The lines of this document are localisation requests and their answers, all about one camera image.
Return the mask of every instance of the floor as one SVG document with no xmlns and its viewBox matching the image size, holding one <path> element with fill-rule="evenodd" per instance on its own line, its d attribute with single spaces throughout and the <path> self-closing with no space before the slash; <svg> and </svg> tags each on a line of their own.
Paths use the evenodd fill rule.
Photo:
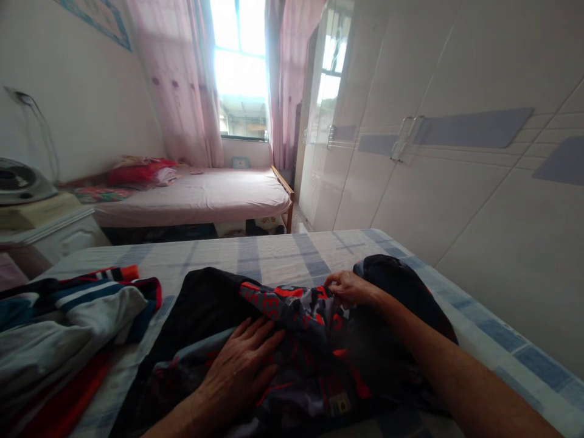
<svg viewBox="0 0 584 438">
<path fill-rule="evenodd" d="M 306 219 L 298 204 L 294 204 L 292 211 L 292 233 L 308 233 L 312 232 L 312 225 Z"/>
</svg>

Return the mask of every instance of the pink bedsheet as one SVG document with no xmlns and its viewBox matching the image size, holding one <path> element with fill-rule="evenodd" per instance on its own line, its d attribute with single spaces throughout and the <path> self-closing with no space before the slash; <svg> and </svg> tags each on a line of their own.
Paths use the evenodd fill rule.
<svg viewBox="0 0 584 438">
<path fill-rule="evenodd" d="M 284 213 L 290 196 L 271 169 L 176 169 L 169 187 L 136 192 L 121 202 L 95 204 L 102 227 L 171 226 L 256 219 Z"/>
</svg>

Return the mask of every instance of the single bed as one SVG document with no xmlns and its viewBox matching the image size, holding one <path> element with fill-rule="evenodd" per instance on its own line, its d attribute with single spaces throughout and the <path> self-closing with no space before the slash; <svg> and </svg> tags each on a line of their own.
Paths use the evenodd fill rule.
<svg viewBox="0 0 584 438">
<path fill-rule="evenodd" d="M 177 168 L 168 187 L 136 192 L 120 202 L 95 204 L 103 228 L 163 227 L 282 216 L 291 230 L 294 191 L 273 166 L 269 169 Z"/>
<path fill-rule="evenodd" d="M 320 285 L 331 272 L 352 269 L 371 254 L 390 254 L 416 270 L 452 322 L 461 347 L 495 371 L 566 437 L 584 434 L 584 383 L 379 230 L 243 237 L 196 242 L 90 248 L 63 259 L 42 277 L 64 279 L 109 266 L 138 264 L 157 277 L 163 301 L 138 347 L 119 350 L 112 369 L 72 436 L 107 436 L 152 347 L 184 276 L 205 266 L 243 274 L 267 285 Z M 452 420 L 403 408 L 344 429 L 354 436 L 462 436 Z M 342 434 L 336 430 L 332 435 Z"/>
</svg>

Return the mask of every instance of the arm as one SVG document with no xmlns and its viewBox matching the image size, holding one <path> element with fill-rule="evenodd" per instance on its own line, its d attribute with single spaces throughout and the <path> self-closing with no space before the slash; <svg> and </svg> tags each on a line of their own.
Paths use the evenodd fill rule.
<svg viewBox="0 0 584 438">
<path fill-rule="evenodd" d="M 424 323 L 390 294 L 348 271 L 332 274 L 325 286 L 342 304 L 368 305 L 382 315 L 466 436 L 561 437 L 495 373 Z"/>
<path fill-rule="evenodd" d="M 220 434 L 264 391 L 277 365 L 261 369 L 284 337 L 281 330 L 267 339 L 273 321 L 248 318 L 231 335 L 201 386 L 160 420 L 144 437 L 207 437 Z"/>
</svg>

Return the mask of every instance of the white wardrobe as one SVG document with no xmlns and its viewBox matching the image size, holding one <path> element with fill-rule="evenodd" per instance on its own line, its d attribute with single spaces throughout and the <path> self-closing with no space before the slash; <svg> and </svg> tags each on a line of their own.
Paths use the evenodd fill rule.
<svg viewBox="0 0 584 438">
<path fill-rule="evenodd" d="M 569 0 L 357 0 L 300 196 L 315 231 L 385 231 L 580 377 L 584 187 L 532 175 L 584 136 L 583 16 Z M 517 108 L 532 112 L 505 148 L 416 143 L 424 120 Z"/>
</svg>

